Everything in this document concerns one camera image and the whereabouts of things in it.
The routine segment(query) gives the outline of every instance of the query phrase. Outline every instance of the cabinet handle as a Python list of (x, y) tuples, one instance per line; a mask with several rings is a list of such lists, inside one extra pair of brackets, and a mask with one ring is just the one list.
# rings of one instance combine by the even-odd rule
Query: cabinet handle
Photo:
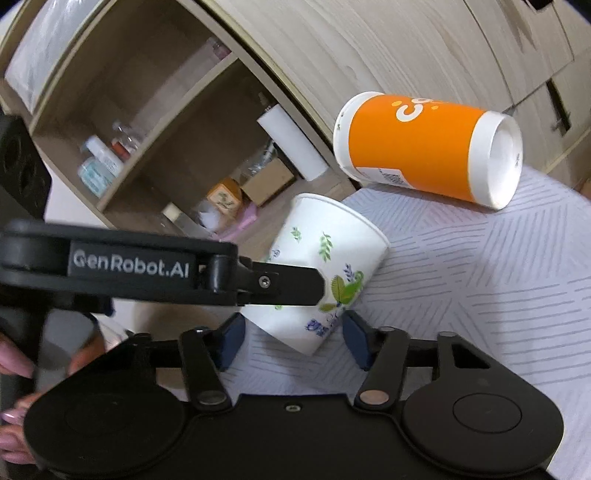
[(570, 113), (566, 111), (564, 107), (564, 103), (562, 102), (562, 98), (560, 97), (560, 93), (556, 88), (556, 84), (554, 80), (550, 79), (546, 82), (546, 88), (548, 89), (548, 94), (550, 95), (550, 100), (552, 101), (552, 106), (556, 111), (556, 115), (558, 116), (558, 121), (553, 125), (552, 131), (556, 131), (558, 129), (562, 130), (563, 136), (566, 135), (566, 132), (570, 130), (572, 126), (570, 123)]

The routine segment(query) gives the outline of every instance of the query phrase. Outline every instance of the screw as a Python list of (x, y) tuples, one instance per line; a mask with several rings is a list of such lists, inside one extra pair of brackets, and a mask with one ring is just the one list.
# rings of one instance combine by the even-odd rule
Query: screw
[(201, 405), (206, 405), (208, 407), (212, 407), (215, 405), (220, 405), (226, 401), (228, 396), (224, 392), (220, 392), (219, 390), (206, 390), (205, 392), (201, 392), (197, 396), (197, 400)]
[(263, 275), (261, 278), (259, 278), (259, 285), (261, 288), (269, 288), (271, 286), (271, 279), (266, 275)]

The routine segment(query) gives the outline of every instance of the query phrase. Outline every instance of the small box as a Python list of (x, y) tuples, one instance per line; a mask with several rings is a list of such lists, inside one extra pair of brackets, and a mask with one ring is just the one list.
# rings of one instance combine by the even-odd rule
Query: small box
[(207, 199), (213, 203), (224, 215), (236, 216), (242, 206), (242, 192), (236, 181), (231, 178), (223, 179), (209, 190)]
[(253, 178), (242, 185), (242, 191), (257, 205), (263, 205), (273, 195), (295, 180), (285, 164), (274, 158)]

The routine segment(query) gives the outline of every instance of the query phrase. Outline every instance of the white cylinder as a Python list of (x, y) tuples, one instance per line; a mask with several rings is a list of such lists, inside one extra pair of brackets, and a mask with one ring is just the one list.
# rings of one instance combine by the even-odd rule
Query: white cylinder
[(242, 314), (305, 355), (328, 337), (388, 252), (388, 238), (360, 213), (311, 193), (295, 197), (270, 262), (318, 269), (324, 297), (315, 307), (249, 305)]
[(258, 122), (307, 181), (328, 170), (324, 158), (281, 105), (275, 105)]

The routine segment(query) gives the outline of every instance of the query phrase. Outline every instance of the pink fingernail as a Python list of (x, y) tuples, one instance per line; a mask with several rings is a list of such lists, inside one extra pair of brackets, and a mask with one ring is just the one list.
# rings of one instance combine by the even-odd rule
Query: pink fingernail
[(28, 465), (30, 463), (35, 463), (33, 457), (29, 455), (27, 452), (8, 452), (2, 454), (0, 458), (9, 463), (17, 463), (19, 465)]
[(14, 435), (10, 433), (1, 433), (0, 450), (22, 450), (22, 445)]
[(8, 342), (0, 342), (0, 365), (26, 378), (32, 378), (35, 370), (31, 359)]
[(22, 425), (22, 421), (25, 419), (27, 414), (26, 408), (11, 408), (10, 410), (3, 411), (0, 414), (2, 420), (11, 425)]

